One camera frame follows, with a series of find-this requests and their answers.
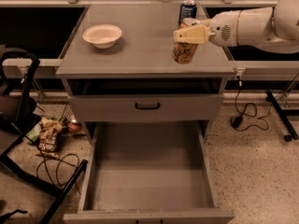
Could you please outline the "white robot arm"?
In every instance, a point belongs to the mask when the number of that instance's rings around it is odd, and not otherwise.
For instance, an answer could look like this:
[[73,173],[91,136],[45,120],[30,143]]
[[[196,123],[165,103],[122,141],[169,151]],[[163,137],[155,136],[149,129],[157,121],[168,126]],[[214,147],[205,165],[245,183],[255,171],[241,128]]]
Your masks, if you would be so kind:
[[225,11],[212,19],[186,18],[186,26],[173,32],[179,43],[218,47],[252,46],[290,54],[299,51],[299,0],[278,0],[274,7]]

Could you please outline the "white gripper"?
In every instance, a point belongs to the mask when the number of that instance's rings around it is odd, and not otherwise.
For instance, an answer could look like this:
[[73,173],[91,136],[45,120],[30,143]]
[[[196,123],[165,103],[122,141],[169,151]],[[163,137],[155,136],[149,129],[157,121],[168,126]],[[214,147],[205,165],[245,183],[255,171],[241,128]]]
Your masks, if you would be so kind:
[[209,39],[212,44],[219,47],[235,47],[239,14],[239,10],[219,13],[212,19],[200,20],[202,25],[175,30],[173,38],[176,42],[188,44],[204,44]]

